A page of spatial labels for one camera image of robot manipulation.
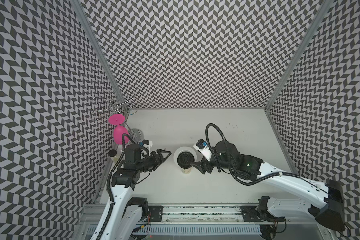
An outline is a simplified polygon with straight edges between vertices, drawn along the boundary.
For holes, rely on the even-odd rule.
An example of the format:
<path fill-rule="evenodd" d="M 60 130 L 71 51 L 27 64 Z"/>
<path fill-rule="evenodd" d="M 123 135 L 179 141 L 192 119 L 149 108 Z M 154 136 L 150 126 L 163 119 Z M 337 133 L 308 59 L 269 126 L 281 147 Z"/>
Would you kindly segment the black plastic cup lid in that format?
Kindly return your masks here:
<path fill-rule="evenodd" d="M 190 163 L 195 162 L 195 157 L 191 152 L 182 152 L 177 157 L 177 163 L 180 167 L 191 166 Z"/>

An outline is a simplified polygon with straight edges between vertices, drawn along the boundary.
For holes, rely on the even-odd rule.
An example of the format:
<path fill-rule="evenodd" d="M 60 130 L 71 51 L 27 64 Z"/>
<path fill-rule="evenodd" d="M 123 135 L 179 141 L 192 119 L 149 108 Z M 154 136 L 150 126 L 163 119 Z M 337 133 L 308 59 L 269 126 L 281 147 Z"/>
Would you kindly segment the translucent round leak-proof paper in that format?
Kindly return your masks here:
<path fill-rule="evenodd" d="M 197 153 L 191 147 L 180 147 L 174 154 L 174 162 L 181 169 L 190 169 L 191 163 L 195 163 L 197 159 Z"/>

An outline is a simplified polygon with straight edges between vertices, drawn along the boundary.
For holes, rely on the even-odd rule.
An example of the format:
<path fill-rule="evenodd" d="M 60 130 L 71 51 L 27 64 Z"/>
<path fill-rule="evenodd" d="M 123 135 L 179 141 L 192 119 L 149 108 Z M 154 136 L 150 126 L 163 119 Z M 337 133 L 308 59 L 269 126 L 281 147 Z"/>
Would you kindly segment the printed paper milk tea cup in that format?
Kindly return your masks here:
<path fill-rule="evenodd" d="M 184 174 L 189 174 L 192 170 L 192 166 L 187 166 L 187 167 L 181 167 L 181 171 Z"/>

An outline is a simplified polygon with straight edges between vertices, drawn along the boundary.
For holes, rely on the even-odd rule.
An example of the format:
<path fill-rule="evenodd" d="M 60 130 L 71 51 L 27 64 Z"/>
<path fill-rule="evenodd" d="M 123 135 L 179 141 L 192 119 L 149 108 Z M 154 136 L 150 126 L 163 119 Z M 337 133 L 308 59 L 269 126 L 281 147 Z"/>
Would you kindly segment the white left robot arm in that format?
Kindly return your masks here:
<path fill-rule="evenodd" d="M 150 174 L 157 170 L 172 155 L 163 149 L 149 152 L 128 134 L 122 134 L 121 139 L 122 155 L 108 175 L 106 191 L 109 199 L 92 240 L 128 240 L 149 224 L 148 200 L 132 194 L 141 182 L 141 173 Z"/>

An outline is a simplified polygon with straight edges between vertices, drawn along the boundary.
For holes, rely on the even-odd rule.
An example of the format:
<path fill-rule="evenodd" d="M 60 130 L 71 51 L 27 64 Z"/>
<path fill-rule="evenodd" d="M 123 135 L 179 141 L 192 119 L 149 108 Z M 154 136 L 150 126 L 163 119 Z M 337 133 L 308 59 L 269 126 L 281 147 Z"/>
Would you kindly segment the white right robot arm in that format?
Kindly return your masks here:
<path fill-rule="evenodd" d="M 297 197 L 278 203 L 274 198 L 263 196 L 259 200 L 259 214 L 282 218 L 289 213 L 302 212 L 327 229 L 336 232 L 347 229 L 341 182 L 310 180 L 281 170 L 260 158 L 241 154 L 234 144 L 227 141 L 222 130 L 212 123 L 207 124 L 205 137 L 194 144 L 194 149 L 202 154 L 202 160 L 191 163 L 202 174 L 210 174 L 217 169 L 229 174 L 241 185 L 249 187 L 266 183 Z"/>

